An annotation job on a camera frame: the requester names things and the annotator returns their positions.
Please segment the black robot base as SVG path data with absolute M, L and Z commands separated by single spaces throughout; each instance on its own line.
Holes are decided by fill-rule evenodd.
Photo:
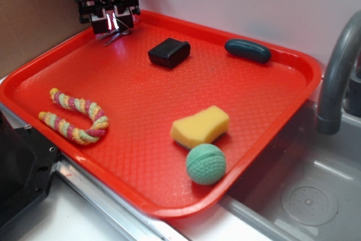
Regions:
M 13 128 L 1 114 L 1 230 L 49 194 L 60 151 L 35 128 Z

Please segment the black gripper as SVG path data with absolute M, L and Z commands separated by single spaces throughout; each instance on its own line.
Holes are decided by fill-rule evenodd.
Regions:
M 139 0 L 75 0 L 78 4 L 79 21 L 90 23 L 94 34 L 109 32 L 107 11 L 114 11 L 117 30 L 134 27 L 133 14 L 140 15 Z

